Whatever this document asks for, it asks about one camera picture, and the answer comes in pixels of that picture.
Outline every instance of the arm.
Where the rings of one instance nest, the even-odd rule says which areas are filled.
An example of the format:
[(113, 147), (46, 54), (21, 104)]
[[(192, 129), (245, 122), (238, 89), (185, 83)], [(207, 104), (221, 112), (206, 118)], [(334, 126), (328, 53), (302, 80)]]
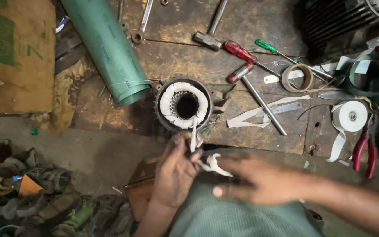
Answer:
[(305, 199), (323, 205), (352, 224), (379, 232), (379, 194), (375, 192), (336, 183), (250, 154), (222, 157), (218, 164), (252, 185), (219, 185), (213, 189), (215, 197), (236, 198), (258, 205)]
[(201, 149), (185, 156), (185, 140), (191, 133), (180, 132), (172, 137), (156, 169), (153, 195), (134, 237), (162, 236), (172, 222), (175, 213), (188, 196), (194, 178), (200, 171), (197, 160)]
[(351, 224), (379, 233), (378, 193), (329, 180), (318, 181), (314, 189), (316, 193), (309, 195), (311, 201)]

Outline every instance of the green screwdriver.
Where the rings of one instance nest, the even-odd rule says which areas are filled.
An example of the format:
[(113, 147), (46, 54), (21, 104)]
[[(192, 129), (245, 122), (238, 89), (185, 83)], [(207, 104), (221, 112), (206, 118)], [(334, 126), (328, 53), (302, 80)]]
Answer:
[[(263, 40), (260, 40), (260, 39), (256, 40), (255, 43), (256, 43), (257, 45), (259, 45), (259, 46), (265, 48), (266, 50), (272, 52), (272, 53), (278, 53), (280, 56), (282, 56), (282, 57), (284, 57), (285, 59), (289, 60), (291, 63), (293, 63), (293, 64), (297, 64), (297, 62), (295, 62), (295, 61), (294, 61), (293, 59), (291, 59), (290, 57), (287, 57), (286, 55), (282, 54), (281, 52), (277, 51), (277, 49), (276, 49), (275, 47), (271, 46), (269, 43), (267, 43), (267, 42), (265, 42), (265, 41), (263, 41)], [(333, 76), (330, 75), (329, 73), (325, 73), (325, 72), (323, 72), (323, 71), (321, 71), (321, 70), (318, 70), (318, 69), (315, 69), (315, 68), (313, 68), (313, 67), (311, 67), (311, 66), (308, 66), (308, 67), (314, 72), (315, 76), (316, 76), (317, 78), (319, 78), (320, 80), (322, 80), (323, 82), (327, 82), (327, 81), (326, 81), (324, 78), (322, 78), (322, 77), (320, 77), (319, 75), (317, 75), (317, 74), (321, 74), (321, 75), (323, 75), (323, 76), (325, 76), (325, 77), (327, 77), (327, 78), (333, 78)]]

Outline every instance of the hammer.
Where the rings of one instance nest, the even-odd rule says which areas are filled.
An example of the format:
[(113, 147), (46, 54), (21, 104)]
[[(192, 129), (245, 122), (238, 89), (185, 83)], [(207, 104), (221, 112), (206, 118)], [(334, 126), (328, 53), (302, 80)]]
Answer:
[(207, 34), (203, 34), (200, 31), (197, 31), (197, 33), (194, 34), (193, 40), (197, 43), (203, 44), (214, 51), (219, 51), (222, 47), (222, 43), (217, 41), (214, 38), (214, 32), (216, 31), (216, 28), (218, 26), (218, 23), (220, 22), (220, 19), (223, 16), (224, 8), (226, 7), (228, 0), (222, 0), (218, 6), (217, 12), (214, 16), (213, 22), (210, 25), (210, 29), (208, 30)]
[(254, 86), (251, 84), (251, 82), (246, 77), (246, 74), (248, 74), (252, 69), (254, 68), (254, 64), (251, 62), (247, 62), (242, 67), (238, 68), (236, 71), (234, 71), (232, 74), (230, 74), (227, 78), (227, 81), (231, 84), (235, 84), (237, 81), (242, 80), (244, 82), (245, 86), (248, 88), (248, 90), (251, 92), (251, 94), (254, 96), (255, 100), (261, 105), (263, 110), (266, 112), (266, 114), (270, 117), (273, 124), (276, 126), (277, 130), (281, 133), (281, 135), (286, 136), (287, 133), (282, 127), (282, 125), (279, 123), (277, 118), (274, 116), (273, 112), (271, 112), (270, 108), (268, 108), (266, 102), (264, 102), (263, 98), (261, 98), (258, 91), (254, 88)]

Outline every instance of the hammer head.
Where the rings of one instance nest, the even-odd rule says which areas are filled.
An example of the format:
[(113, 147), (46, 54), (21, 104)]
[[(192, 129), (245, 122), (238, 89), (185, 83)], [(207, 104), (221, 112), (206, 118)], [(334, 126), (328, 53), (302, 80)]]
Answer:
[(214, 51), (219, 51), (220, 48), (222, 47), (222, 43), (217, 41), (213, 36), (208, 35), (208, 34), (203, 34), (199, 31), (195, 33), (193, 40), (197, 43), (203, 44)]
[(243, 76), (252, 71), (253, 68), (254, 64), (252, 64), (252, 62), (247, 62), (240, 68), (238, 68), (236, 71), (234, 71), (232, 74), (230, 74), (226, 79), (229, 83), (235, 84), (237, 83), (237, 81), (239, 81), (239, 79), (241, 79)]

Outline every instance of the cardboard box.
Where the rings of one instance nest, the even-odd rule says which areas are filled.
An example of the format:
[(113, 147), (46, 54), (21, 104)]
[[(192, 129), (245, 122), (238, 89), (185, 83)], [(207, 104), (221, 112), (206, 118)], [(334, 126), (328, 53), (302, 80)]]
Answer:
[(0, 0), (0, 113), (52, 110), (55, 24), (47, 0)]

